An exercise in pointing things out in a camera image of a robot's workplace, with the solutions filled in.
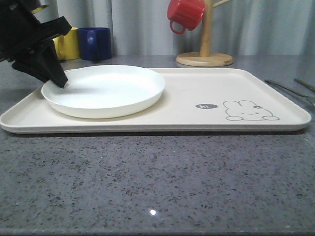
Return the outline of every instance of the red mug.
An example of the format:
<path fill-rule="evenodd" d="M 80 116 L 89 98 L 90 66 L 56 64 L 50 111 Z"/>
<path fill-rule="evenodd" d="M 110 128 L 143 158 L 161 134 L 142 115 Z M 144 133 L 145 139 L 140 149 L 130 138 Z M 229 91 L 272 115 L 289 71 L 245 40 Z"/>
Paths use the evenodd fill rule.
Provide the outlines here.
<path fill-rule="evenodd" d="M 203 17 L 205 7 L 203 0 L 171 0 L 167 10 L 171 30 L 177 34 L 184 33 L 186 29 L 194 30 Z M 174 22 L 183 26 L 182 31 L 173 28 Z"/>

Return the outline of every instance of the metal utensil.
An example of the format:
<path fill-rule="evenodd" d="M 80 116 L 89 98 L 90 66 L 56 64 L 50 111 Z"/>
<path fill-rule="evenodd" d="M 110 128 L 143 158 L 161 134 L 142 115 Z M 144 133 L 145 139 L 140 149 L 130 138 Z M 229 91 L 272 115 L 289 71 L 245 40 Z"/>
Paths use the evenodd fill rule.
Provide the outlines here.
<path fill-rule="evenodd" d="M 308 88 L 310 91 L 315 92 L 315 86 L 310 85 L 306 82 L 304 82 L 303 80 L 300 79 L 294 79 L 296 82 L 298 82 L 299 84 L 303 85 L 304 87 Z"/>
<path fill-rule="evenodd" d="M 297 92 L 291 88 L 288 88 L 288 87 L 286 87 L 286 86 L 284 86 L 278 82 L 275 82 L 273 80 L 265 80 L 265 82 L 270 83 L 272 85 L 277 85 L 277 86 L 282 87 L 282 88 L 284 88 L 284 89 L 286 89 L 286 90 L 288 90 L 288 91 L 290 91 L 290 92 L 292 92 L 292 93 L 294 93 L 300 97 L 304 97 L 304 98 L 306 98 L 306 100 L 308 100 L 315 107 L 315 96 L 307 96 L 307 95 L 301 94 L 301 93 L 299 93 L 299 92 Z"/>

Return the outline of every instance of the white plate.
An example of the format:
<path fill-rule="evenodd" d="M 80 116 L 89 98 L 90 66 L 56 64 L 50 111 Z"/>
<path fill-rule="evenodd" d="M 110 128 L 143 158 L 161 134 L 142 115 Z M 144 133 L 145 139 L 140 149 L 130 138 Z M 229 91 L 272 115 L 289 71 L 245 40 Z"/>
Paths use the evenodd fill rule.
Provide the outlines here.
<path fill-rule="evenodd" d="M 52 81 L 42 94 L 57 111 L 79 118 L 114 118 L 142 111 L 160 98 L 165 79 L 136 66 L 100 65 L 67 71 L 60 88 Z"/>

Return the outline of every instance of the serving tray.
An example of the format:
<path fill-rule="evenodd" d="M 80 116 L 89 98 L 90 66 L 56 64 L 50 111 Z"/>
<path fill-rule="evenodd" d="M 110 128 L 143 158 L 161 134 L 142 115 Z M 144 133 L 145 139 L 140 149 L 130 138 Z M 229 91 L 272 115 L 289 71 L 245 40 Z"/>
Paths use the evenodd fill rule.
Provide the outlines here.
<path fill-rule="evenodd" d="M 38 88 L 0 117 L 12 133 L 133 131 L 296 131 L 308 112 L 239 69 L 152 69 L 165 90 L 153 106 L 119 118 L 75 118 L 55 111 Z"/>

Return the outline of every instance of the wooden pole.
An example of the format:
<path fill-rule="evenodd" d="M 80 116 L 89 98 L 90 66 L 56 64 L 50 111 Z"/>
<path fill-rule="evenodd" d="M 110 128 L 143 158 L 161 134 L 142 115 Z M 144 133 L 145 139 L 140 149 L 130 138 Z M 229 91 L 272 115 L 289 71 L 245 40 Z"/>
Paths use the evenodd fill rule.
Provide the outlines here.
<path fill-rule="evenodd" d="M 213 15 L 213 0 L 204 0 L 206 3 L 205 13 L 202 19 L 200 56 L 206 58 L 210 55 L 211 28 Z"/>

